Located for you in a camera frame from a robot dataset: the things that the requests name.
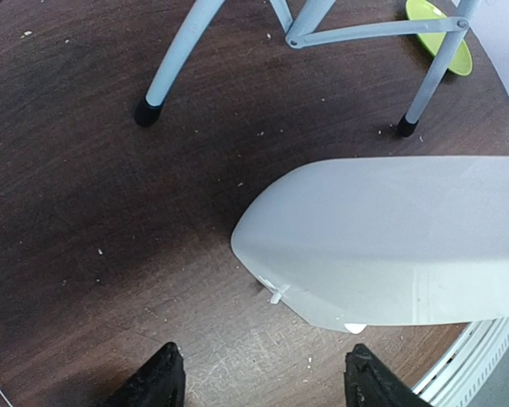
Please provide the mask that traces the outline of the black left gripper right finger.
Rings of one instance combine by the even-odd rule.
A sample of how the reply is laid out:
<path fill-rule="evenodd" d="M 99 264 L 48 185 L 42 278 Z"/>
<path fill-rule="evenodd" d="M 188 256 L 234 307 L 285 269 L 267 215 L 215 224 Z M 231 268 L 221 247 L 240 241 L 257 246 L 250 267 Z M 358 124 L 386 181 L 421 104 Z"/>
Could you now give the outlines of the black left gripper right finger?
<path fill-rule="evenodd" d="M 345 356 L 344 395 L 347 407 L 432 407 L 363 343 Z"/>

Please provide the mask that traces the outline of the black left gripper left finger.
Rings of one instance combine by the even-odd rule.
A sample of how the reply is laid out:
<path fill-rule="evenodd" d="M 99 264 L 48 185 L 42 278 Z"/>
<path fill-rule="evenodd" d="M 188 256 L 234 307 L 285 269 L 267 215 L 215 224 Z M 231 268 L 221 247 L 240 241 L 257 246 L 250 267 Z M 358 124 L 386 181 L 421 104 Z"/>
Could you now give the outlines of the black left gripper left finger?
<path fill-rule="evenodd" d="M 184 359 L 177 345 L 168 342 L 98 406 L 182 407 L 185 394 Z"/>

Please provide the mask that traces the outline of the white metronome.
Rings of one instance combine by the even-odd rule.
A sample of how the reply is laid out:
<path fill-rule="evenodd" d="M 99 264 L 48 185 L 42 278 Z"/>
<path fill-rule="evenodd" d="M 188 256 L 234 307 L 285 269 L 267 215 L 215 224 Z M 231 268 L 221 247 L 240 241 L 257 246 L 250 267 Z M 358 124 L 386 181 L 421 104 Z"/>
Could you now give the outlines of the white metronome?
<path fill-rule="evenodd" d="M 307 164 L 247 208 L 231 247 L 312 326 L 509 317 L 509 156 Z"/>

